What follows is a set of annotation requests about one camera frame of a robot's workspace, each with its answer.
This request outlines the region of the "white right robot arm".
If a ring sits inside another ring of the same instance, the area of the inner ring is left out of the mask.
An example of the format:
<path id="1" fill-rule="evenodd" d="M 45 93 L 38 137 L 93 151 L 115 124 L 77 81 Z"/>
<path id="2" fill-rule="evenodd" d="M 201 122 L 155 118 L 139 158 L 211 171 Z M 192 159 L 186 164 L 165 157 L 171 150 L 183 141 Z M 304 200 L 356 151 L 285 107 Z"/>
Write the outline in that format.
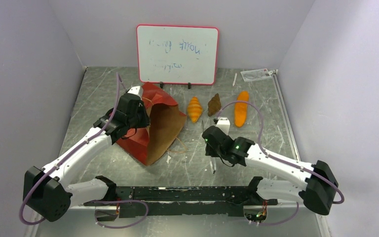
<path id="1" fill-rule="evenodd" d="M 247 190 L 247 200 L 259 204 L 264 199 L 282 199 L 302 203 L 310 211 L 328 215 L 335 204 L 339 186 L 329 165 L 321 160 L 315 164 L 296 161 L 262 148 L 254 141 L 232 139 L 219 127 L 211 126 L 202 133 L 206 155 L 226 160 L 232 165 L 265 169 L 280 180 L 267 178 L 255 182 Z"/>

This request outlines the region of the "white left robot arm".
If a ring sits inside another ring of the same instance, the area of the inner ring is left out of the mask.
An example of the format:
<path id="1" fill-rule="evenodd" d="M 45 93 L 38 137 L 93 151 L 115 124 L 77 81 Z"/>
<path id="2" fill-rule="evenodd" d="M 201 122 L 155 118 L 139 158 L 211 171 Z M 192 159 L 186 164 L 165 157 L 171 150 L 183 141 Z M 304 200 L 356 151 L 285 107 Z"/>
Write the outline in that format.
<path id="1" fill-rule="evenodd" d="M 104 176 L 91 181 L 72 184 L 74 176 L 99 153 L 118 140 L 128 139 L 129 130 L 136 131 L 150 124 L 143 89 L 135 86 L 122 96 L 114 108 L 99 118 L 73 147 L 43 168 L 32 166 L 24 176 L 23 202 L 19 210 L 20 220 L 26 206 L 45 220 L 60 219 L 69 208 L 87 202 L 111 205 L 118 200 L 116 184 Z"/>

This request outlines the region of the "orange striped fake croissant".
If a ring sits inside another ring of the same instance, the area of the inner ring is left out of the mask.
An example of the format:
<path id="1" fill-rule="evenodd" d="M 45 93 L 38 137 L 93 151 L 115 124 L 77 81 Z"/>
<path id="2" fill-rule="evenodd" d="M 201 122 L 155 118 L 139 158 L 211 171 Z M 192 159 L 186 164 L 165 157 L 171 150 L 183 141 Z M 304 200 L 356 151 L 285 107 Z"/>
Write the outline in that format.
<path id="1" fill-rule="evenodd" d="M 197 97 L 192 97 L 187 106 L 187 115 L 192 123 L 196 123 L 201 117 L 203 108 Z"/>

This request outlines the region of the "brown fake bread roll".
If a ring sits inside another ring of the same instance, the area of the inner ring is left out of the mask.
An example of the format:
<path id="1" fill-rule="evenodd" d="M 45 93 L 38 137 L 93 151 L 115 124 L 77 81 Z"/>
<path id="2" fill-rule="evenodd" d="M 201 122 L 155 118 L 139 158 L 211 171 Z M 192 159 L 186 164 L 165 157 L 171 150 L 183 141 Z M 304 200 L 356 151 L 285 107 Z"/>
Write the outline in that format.
<path id="1" fill-rule="evenodd" d="M 208 113 L 209 117 L 215 115 L 222 108 L 220 96 L 216 93 L 211 100 L 208 102 Z"/>

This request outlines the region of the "orange fake bread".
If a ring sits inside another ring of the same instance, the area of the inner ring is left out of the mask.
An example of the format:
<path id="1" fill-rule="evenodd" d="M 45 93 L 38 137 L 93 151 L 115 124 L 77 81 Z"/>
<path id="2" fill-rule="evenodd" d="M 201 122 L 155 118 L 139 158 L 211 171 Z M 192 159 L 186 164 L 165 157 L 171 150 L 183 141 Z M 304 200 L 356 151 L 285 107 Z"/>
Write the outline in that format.
<path id="1" fill-rule="evenodd" d="M 247 91 L 242 91 L 237 97 L 237 103 L 234 105 L 234 125 L 236 127 L 242 127 L 247 118 L 247 104 L 245 102 L 249 101 L 249 93 Z"/>

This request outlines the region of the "red paper bag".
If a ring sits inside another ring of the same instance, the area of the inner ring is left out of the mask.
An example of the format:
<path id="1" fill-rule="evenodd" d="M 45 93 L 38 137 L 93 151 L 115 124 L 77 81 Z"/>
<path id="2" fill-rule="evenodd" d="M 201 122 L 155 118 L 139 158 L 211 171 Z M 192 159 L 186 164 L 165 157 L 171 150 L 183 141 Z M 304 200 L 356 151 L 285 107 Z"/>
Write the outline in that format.
<path id="1" fill-rule="evenodd" d="M 187 116 L 178 102 L 152 83 L 142 86 L 146 111 L 150 117 L 147 128 L 130 129 L 127 139 L 116 143 L 140 163 L 148 166 L 159 160 L 184 127 Z"/>

